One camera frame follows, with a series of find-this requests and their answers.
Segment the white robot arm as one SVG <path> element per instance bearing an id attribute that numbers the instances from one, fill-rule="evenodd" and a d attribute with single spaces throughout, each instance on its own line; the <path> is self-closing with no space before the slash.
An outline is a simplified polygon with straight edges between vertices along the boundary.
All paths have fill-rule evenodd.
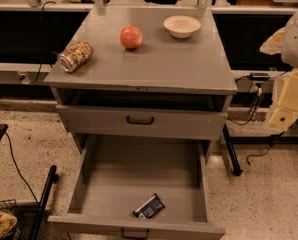
<path id="1" fill-rule="evenodd" d="M 267 119 L 270 127 L 285 130 L 298 118 L 298 10 L 283 28 L 261 45 L 260 52 L 280 54 L 282 61 L 292 67 L 292 71 L 281 79 L 278 97 Z"/>

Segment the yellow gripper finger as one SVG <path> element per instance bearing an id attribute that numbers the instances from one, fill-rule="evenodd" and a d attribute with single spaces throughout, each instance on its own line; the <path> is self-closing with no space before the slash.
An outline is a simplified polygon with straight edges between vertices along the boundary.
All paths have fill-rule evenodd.
<path id="1" fill-rule="evenodd" d="M 268 55 L 280 54 L 283 47 L 285 28 L 278 29 L 260 47 L 260 52 Z"/>
<path id="2" fill-rule="evenodd" d="M 298 119 L 296 111 L 274 107 L 269 113 L 268 124 L 272 128 L 286 130 Z"/>

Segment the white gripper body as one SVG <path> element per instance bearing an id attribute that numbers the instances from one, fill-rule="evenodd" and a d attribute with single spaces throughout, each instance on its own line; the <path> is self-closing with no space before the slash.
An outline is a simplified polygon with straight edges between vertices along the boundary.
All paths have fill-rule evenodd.
<path id="1" fill-rule="evenodd" d="M 277 104 L 280 108 L 298 112 L 298 68 L 294 68 L 283 78 Z"/>

